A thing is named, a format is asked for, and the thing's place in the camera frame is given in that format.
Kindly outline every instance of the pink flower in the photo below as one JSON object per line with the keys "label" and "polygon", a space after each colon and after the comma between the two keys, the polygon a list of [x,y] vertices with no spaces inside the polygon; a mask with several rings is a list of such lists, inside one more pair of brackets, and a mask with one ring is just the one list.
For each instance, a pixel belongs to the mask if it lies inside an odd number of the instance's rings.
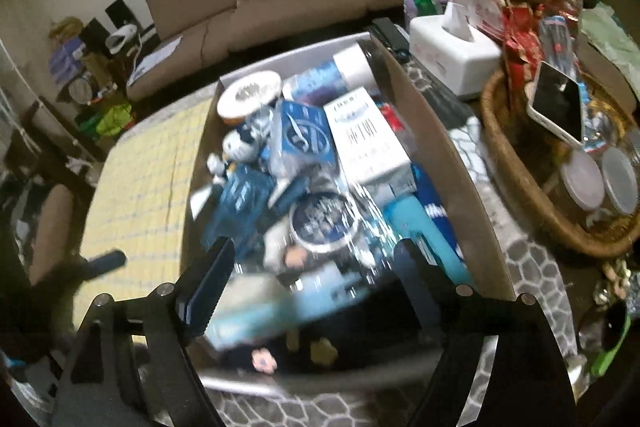
{"label": "pink flower", "polygon": [[254,349],[251,353],[252,362],[256,371],[266,373],[267,375],[273,375],[278,368],[276,359],[271,356],[269,349],[263,347],[262,349]]}

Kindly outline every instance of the wicker basket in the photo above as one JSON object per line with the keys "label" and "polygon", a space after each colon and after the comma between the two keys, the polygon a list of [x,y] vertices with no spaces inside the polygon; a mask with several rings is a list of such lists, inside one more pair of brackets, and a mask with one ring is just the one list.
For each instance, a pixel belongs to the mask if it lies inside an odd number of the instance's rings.
{"label": "wicker basket", "polygon": [[[583,75],[590,93],[597,99],[613,107],[623,120],[625,128],[635,126],[633,119],[620,108],[613,98],[588,74]],[[546,197],[540,188],[540,176],[534,177],[512,146],[517,131],[510,118],[508,103],[508,81],[504,71],[496,71],[489,79],[481,97],[482,119],[486,129],[486,144],[492,154],[498,174],[504,181],[505,189],[518,198],[527,214],[536,224],[541,225],[553,238],[592,257],[615,257],[631,248],[640,234],[640,212],[630,217],[619,217],[608,223],[599,223],[597,227],[583,229],[572,223]],[[547,149],[545,156],[536,151],[538,159],[553,154]],[[543,171],[548,173],[548,166]]]}

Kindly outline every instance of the phone screen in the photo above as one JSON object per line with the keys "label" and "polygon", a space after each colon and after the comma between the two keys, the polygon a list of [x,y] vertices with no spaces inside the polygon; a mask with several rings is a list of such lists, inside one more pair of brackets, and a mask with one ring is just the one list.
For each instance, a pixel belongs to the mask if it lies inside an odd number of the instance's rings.
{"label": "phone screen", "polygon": [[578,84],[541,62],[533,109],[582,142],[582,111]]}

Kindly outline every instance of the white device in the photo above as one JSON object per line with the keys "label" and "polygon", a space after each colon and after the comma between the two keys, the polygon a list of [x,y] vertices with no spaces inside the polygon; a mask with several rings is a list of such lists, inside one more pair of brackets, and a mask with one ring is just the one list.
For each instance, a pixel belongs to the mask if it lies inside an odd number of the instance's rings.
{"label": "white device", "polygon": [[135,24],[127,24],[117,29],[104,41],[111,55],[117,54],[125,44],[131,42],[138,34],[138,27]]}
{"label": "white device", "polygon": [[584,145],[584,104],[580,88],[570,76],[541,62],[527,103],[533,121],[574,148]]}
{"label": "white device", "polygon": [[500,46],[470,26],[465,7],[452,2],[447,4],[444,15],[412,19],[409,50],[464,100],[482,91],[502,61]]}

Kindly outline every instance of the open box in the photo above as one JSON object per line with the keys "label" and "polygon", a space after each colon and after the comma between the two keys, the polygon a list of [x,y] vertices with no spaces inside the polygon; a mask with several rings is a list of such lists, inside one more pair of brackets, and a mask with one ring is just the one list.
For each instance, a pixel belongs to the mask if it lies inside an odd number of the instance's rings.
{"label": "open box", "polygon": [[[221,151],[222,138],[229,130],[216,113],[217,100],[226,86],[260,70],[273,70],[287,78],[319,65],[358,39],[370,39],[370,35],[362,33],[320,42],[268,58],[222,77],[204,127],[194,165],[191,192],[210,179],[206,167],[207,155],[212,151]],[[379,42],[375,42],[383,52],[390,73],[390,85],[380,88],[397,107],[415,135],[418,148],[415,158],[428,172],[439,191],[476,288],[485,297],[514,299],[504,256],[491,222],[446,130],[402,67]],[[183,236],[182,267],[187,266],[194,256],[203,254],[200,238],[194,232],[193,223],[187,222]],[[201,353],[197,353],[196,346],[193,346],[192,351],[194,367],[205,387],[266,396],[384,388],[424,380],[429,378],[440,357],[439,350],[421,346],[412,353],[390,357],[385,362],[364,369],[295,376],[277,371],[272,377],[268,377],[220,369],[210,357],[199,356]]]}

